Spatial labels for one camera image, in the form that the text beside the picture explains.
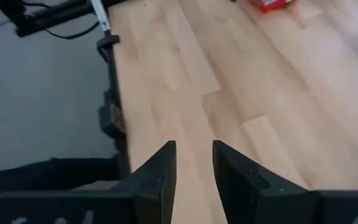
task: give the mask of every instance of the wooden workbench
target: wooden workbench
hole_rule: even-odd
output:
[[[308,189],[358,189],[358,1],[110,8],[132,170],[177,141],[173,223],[226,223],[212,141]]]

